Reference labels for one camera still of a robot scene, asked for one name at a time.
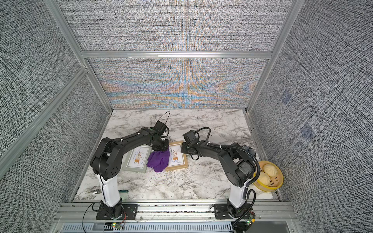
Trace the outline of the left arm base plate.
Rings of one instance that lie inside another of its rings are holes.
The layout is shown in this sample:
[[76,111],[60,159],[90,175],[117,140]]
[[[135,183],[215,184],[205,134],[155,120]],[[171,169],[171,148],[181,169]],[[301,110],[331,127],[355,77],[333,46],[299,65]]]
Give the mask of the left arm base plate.
[[135,220],[137,212],[137,204],[117,204],[114,207],[101,204],[96,220]]

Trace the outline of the light wooden picture frame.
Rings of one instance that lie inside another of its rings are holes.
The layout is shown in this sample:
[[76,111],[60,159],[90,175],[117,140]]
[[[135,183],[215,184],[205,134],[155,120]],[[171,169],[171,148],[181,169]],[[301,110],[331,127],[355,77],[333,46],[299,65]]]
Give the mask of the light wooden picture frame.
[[166,171],[188,168],[187,156],[181,153],[183,141],[172,142],[169,144],[170,158]]

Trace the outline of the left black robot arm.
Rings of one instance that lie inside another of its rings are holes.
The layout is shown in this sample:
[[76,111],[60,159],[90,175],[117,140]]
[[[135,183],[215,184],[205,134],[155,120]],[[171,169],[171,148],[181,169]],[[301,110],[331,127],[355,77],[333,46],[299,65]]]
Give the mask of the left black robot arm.
[[138,132],[125,137],[117,139],[106,137],[101,140],[90,162],[93,172],[98,176],[103,194],[96,215],[97,220],[123,218],[124,210],[117,179],[123,156],[142,145],[151,146],[155,151],[166,151],[169,140],[163,139],[165,132],[169,132],[167,126],[143,127]]

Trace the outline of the purple cloth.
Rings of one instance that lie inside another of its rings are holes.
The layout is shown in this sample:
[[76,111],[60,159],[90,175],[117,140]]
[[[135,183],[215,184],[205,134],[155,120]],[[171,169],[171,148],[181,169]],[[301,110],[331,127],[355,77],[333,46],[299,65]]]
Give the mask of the purple cloth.
[[153,168],[157,173],[162,172],[168,166],[170,150],[153,151],[148,157],[147,167]]

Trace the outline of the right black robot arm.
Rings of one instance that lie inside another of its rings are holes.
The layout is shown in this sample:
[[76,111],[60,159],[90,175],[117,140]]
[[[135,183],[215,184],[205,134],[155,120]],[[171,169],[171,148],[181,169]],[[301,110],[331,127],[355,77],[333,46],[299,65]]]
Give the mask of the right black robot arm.
[[197,131],[183,134],[181,152],[191,156],[208,157],[220,162],[221,167],[231,183],[227,199],[226,212],[233,219],[244,216],[252,208],[248,204],[249,186],[260,174],[260,165],[254,149],[238,143],[218,145],[207,140],[200,140]]

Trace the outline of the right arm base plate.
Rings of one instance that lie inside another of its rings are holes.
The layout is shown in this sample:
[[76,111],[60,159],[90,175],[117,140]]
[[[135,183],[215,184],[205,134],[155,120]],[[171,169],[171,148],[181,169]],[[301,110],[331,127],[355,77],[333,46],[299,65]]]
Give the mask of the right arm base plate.
[[215,214],[216,219],[239,219],[242,217],[243,219],[250,219],[255,218],[255,213],[253,209],[249,208],[249,204],[243,205],[240,208],[235,208],[234,206],[226,203],[216,203],[213,206],[213,213]]

